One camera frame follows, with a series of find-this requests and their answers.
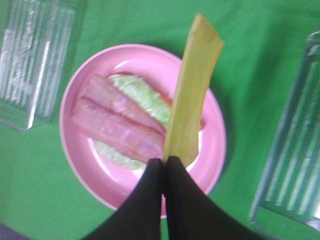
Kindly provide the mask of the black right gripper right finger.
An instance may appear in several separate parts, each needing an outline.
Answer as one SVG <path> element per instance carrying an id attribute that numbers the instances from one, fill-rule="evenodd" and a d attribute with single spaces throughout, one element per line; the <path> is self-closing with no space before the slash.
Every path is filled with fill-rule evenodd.
<path id="1" fill-rule="evenodd" d="M 259 240 L 221 210 L 194 182 L 177 156 L 165 167 L 165 206 L 170 240 Z"/>

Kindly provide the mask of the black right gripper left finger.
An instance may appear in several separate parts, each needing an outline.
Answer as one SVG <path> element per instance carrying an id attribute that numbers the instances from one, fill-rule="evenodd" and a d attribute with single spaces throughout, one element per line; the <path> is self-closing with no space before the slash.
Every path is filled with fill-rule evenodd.
<path id="1" fill-rule="evenodd" d="M 163 164 L 150 159 L 123 204 L 85 240 L 159 240 L 161 238 Z"/>

